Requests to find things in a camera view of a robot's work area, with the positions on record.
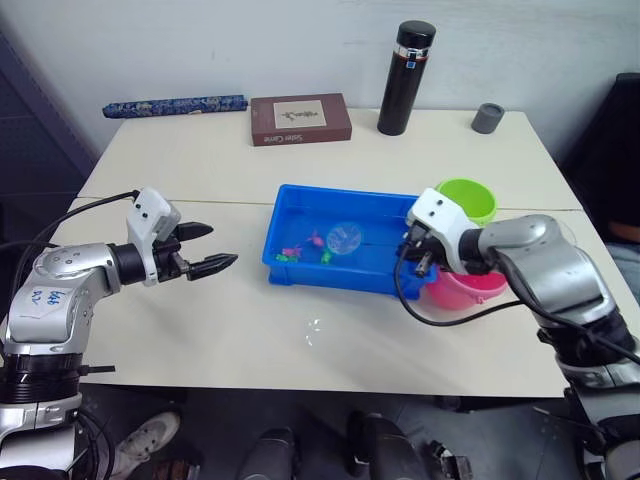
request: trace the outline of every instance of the black cable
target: black cable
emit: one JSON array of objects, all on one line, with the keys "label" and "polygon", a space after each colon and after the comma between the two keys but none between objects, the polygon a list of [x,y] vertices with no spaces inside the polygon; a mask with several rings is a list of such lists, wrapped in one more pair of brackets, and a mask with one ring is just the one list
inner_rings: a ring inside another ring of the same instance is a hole
[{"label": "black cable", "polygon": [[527,306],[527,308],[529,308],[532,312],[540,315],[542,318],[545,318],[550,322],[555,322],[564,327],[574,328],[584,334],[587,338],[589,338],[589,340],[597,342],[600,345],[607,347],[616,353],[619,353],[623,357],[631,360],[633,363],[640,365],[640,357],[635,355],[633,352],[630,352],[626,348],[622,348],[619,345],[616,345],[615,343],[607,340],[606,338],[593,333],[591,330],[589,330],[589,328],[583,325],[579,325],[575,322],[572,322],[571,320],[567,320],[566,318],[560,317],[556,314],[544,310],[529,294],[529,292],[525,291],[522,287],[520,281],[518,280],[515,266],[513,265],[511,260],[505,255],[500,254],[499,252],[496,252],[496,256],[497,261],[501,266],[502,272],[504,273],[504,276],[507,278],[507,282],[511,287],[511,290],[513,290],[513,293],[516,294],[516,297],[518,297],[522,301],[522,303]]},{"label": "black cable", "polygon": [[404,296],[404,292],[402,291],[402,287],[400,285],[400,270],[402,268],[402,264],[404,262],[404,259],[407,255],[407,251],[410,248],[410,244],[406,243],[403,247],[402,250],[400,252],[400,256],[398,256],[398,260],[396,260],[396,266],[393,269],[393,281],[395,283],[396,286],[396,293],[398,294],[398,298],[400,299],[400,303],[402,303],[402,306],[404,307],[404,309],[409,312],[409,314],[415,318],[416,320],[418,320],[419,322],[422,322],[426,325],[432,326],[432,327],[455,327],[457,325],[462,325],[464,323],[470,322],[472,320],[475,320],[477,318],[480,317],[484,317],[485,315],[489,315],[491,313],[495,313],[498,312],[500,310],[504,310],[505,308],[511,308],[511,307],[515,307],[518,305],[522,305],[522,301],[513,301],[513,302],[507,302],[507,303],[503,303],[500,305],[496,305],[495,307],[491,307],[491,308],[487,308],[486,310],[482,310],[481,312],[478,313],[474,313],[473,315],[469,315],[467,317],[463,317],[463,318],[459,318],[457,320],[449,320],[446,322],[435,322],[433,320],[429,320],[428,318],[420,315],[418,312],[416,312],[413,307],[409,304],[409,302],[407,301],[406,297]]},{"label": "black cable", "polygon": [[[88,204],[83,205],[81,207],[78,207],[78,208],[75,208],[73,210],[70,210],[69,212],[65,213],[63,216],[61,216],[57,220],[54,220],[53,222],[51,222],[44,229],[42,229],[40,231],[40,233],[38,233],[38,235],[35,236],[33,241],[34,242],[43,241],[45,238],[47,238],[47,235],[52,233],[52,231],[58,225],[60,225],[65,220],[68,220],[69,218],[73,217],[74,215],[77,215],[77,214],[82,213],[82,212],[86,212],[87,210],[89,210],[91,208],[94,208],[94,207],[99,207],[100,205],[105,205],[107,203],[115,202],[117,200],[122,200],[124,198],[129,198],[129,197],[136,198],[139,193],[140,192],[138,190],[132,190],[131,192],[120,193],[120,194],[114,195],[112,197],[103,198],[102,200],[96,200],[95,202],[91,202],[91,203],[88,203]],[[16,292],[20,288],[20,284],[22,283],[22,276],[23,276],[23,273],[24,273],[25,266],[27,264],[27,261],[31,257],[31,255],[34,253],[34,251],[35,251],[35,249],[32,246],[29,246],[22,253],[22,256],[20,257],[20,260],[18,261],[18,266],[16,267],[16,273],[13,276],[13,281],[11,282],[11,290],[9,291],[9,301],[11,301],[13,299],[13,297],[16,294]]]},{"label": "black cable", "polygon": [[84,448],[84,450],[82,450],[80,452],[79,455],[77,455],[73,461],[71,462],[71,464],[65,469],[65,473],[67,474],[67,476],[69,475],[69,472],[71,472],[71,470],[73,470],[75,468],[75,466],[78,464],[78,462],[80,462],[85,455],[89,454],[89,445],[87,444],[87,446]]},{"label": "black cable", "polygon": [[98,463],[100,461],[100,454],[98,453],[98,444],[96,442],[96,437],[93,434],[93,431],[91,430],[91,426],[89,425],[89,422],[81,416],[78,416],[78,423],[82,426],[82,428],[84,429],[84,431],[87,433],[87,449],[89,452],[89,458],[88,458],[88,462],[90,463],[91,467],[90,469],[87,468],[86,473],[86,477],[90,478],[91,480],[97,480],[98,478]]},{"label": "black cable", "polygon": [[109,477],[111,477],[111,473],[113,472],[113,464],[115,463],[115,460],[116,460],[116,447],[115,447],[115,444],[113,443],[113,439],[111,438],[111,435],[109,435],[109,433],[106,430],[106,423],[101,427],[100,420],[98,420],[98,418],[94,414],[90,413],[84,408],[80,408],[78,410],[78,413],[80,417],[84,417],[90,422],[92,422],[99,429],[99,431],[102,433],[102,436],[104,437],[104,441],[107,444],[108,461],[107,461],[107,468],[104,471],[103,478],[104,480],[108,480]]},{"label": "black cable", "polygon": [[7,243],[0,244],[0,251],[9,250],[10,248],[15,248],[15,247],[25,247],[29,245],[34,245],[34,246],[43,247],[43,248],[44,247],[56,248],[60,246],[60,245],[56,245],[55,243],[39,242],[37,240],[17,240],[15,242],[7,242]]}]

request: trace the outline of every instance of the black thermos bottle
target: black thermos bottle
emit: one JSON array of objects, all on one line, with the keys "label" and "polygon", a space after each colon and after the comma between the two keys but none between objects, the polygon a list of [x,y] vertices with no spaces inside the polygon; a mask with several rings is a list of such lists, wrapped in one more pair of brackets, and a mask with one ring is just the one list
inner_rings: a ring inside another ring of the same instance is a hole
[{"label": "black thermos bottle", "polygon": [[400,135],[407,128],[435,36],[436,27],[430,23],[409,20],[400,24],[378,119],[378,130],[385,135]]}]

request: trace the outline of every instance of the pink toy fish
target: pink toy fish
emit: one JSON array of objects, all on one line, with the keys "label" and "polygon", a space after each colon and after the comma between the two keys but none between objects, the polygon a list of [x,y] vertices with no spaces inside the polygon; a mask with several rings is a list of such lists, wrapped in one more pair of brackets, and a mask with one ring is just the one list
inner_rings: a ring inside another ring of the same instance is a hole
[{"label": "pink toy fish", "polygon": [[300,247],[283,248],[282,254],[288,257],[300,257],[302,255],[302,248]]},{"label": "pink toy fish", "polygon": [[311,242],[314,247],[323,248],[324,247],[324,239],[318,235],[318,231],[314,230],[309,238],[307,238],[308,242]]}]

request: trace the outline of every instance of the green cup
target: green cup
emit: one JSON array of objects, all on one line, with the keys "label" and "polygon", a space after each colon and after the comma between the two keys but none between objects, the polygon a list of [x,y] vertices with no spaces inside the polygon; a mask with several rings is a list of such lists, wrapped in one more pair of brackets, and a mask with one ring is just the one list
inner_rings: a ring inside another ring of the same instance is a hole
[{"label": "green cup", "polygon": [[436,190],[460,205],[469,220],[481,227],[496,215],[496,197],[481,183],[468,178],[452,178],[440,182]]}]

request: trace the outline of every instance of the white sneaker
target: white sneaker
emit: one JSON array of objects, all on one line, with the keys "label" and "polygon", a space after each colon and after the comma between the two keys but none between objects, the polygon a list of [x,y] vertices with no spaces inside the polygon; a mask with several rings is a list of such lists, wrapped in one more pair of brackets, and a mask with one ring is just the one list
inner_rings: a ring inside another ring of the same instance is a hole
[{"label": "white sneaker", "polygon": [[151,454],[157,452],[178,432],[180,416],[174,412],[164,412],[151,417],[116,447],[111,480],[125,480],[138,467],[148,462]]}]

